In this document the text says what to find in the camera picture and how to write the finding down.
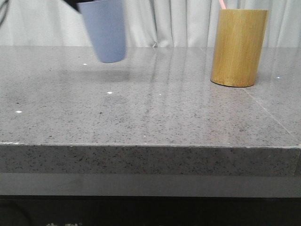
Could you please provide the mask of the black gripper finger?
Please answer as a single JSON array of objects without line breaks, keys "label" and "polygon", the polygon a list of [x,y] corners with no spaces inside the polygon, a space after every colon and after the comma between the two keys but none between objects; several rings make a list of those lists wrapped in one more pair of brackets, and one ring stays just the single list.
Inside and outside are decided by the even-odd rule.
[{"label": "black gripper finger", "polygon": [[78,3],[79,0],[63,0],[66,4],[68,4],[71,8],[73,8],[75,11],[79,12]]}]

